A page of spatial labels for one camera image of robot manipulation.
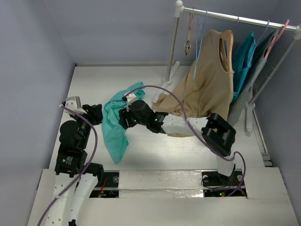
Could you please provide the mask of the teal t shirt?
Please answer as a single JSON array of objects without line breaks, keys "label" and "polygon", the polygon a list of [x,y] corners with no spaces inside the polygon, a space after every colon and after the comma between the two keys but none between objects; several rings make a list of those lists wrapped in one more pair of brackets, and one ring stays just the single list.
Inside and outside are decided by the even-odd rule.
[{"label": "teal t shirt", "polygon": [[126,102],[122,100],[122,97],[129,91],[143,85],[143,82],[138,82],[126,90],[119,91],[103,107],[103,140],[115,164],[121,162],[128,147],[126,130],[119,124],[119,110],[124,109],[127,105]]}]

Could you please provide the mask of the light blue wire hanger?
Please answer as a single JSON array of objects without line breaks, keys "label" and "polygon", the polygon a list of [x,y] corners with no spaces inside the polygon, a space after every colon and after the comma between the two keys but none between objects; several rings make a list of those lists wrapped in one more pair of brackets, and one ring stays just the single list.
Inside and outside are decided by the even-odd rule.
[{"label": "light blue wire hanger", "polygon": [[208,15],[208,10],[206,10],[205,13],[205,19],[203,23],[201,24],[200,19],[197,19],[197,28],[196,28],[196,59],[195,59],[195,67],[194,67],[194,73],[193,73],[193,82],[196,81],[197,77],[197,67],[198,67],[198,62],[200,58],[200,53],[203,45],[203,30],[206,24],[207,20],[207,15]]}]

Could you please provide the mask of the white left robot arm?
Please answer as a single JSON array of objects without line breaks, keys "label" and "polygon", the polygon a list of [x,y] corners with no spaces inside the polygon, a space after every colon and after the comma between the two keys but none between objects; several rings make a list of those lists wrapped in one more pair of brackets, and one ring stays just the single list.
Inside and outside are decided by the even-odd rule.
[{"label": "white left robot arm", "polygon": [[88,160],[85,151],[90,132],[103,121],[102,105],[81,106],[65,101],[60,107],[71,120],[60,127],[53,200],[40,217],[39,226],[79,225],[93,189],[104,181],[103,166]]}]

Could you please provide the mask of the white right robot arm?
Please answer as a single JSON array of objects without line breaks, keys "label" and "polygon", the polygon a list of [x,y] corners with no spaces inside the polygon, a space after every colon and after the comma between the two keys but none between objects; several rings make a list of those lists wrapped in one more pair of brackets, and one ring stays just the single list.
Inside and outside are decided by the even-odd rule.
[{"label": "white right robot arm", "polygon": [[217,156],[217,181],[226,185],[234,178],[235,163],[231,148],[235,142],[236,131],[217,113],[203,118],[186,119],[156,112],[146,102],[135,100],[119,110],[119,124],[124,129],[139,124],[157,134],[199,137]]}]

